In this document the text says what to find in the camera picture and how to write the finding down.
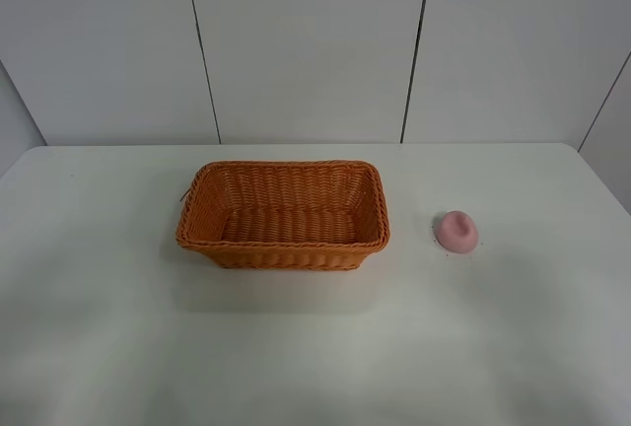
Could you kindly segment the orange woven rectangular basket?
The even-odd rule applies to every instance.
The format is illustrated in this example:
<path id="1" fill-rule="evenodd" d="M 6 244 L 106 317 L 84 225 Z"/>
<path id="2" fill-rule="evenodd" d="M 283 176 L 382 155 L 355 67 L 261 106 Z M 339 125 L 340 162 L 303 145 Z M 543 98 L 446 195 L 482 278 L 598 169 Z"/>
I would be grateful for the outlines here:
<path id="1" fill-rule="evenodd" d="M 224 268 L 356 269 L 389 240 L 381 177 L 363 161 L 209 163 L 175 239 Z"/>

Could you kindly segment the pink peach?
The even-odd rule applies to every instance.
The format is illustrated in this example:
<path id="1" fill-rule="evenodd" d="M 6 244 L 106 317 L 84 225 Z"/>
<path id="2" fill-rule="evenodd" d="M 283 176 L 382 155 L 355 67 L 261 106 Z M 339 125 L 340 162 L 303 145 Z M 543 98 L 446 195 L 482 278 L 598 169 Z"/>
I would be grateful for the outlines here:
<path id="1" fill-rule="evenodd" d="M 434 235 L 444 249 L 460 254 L 473 252 L 479 241 L 479 233 L 472 218 L 461 211 L 451 211 L 441 216 L 434 224 Z"/>

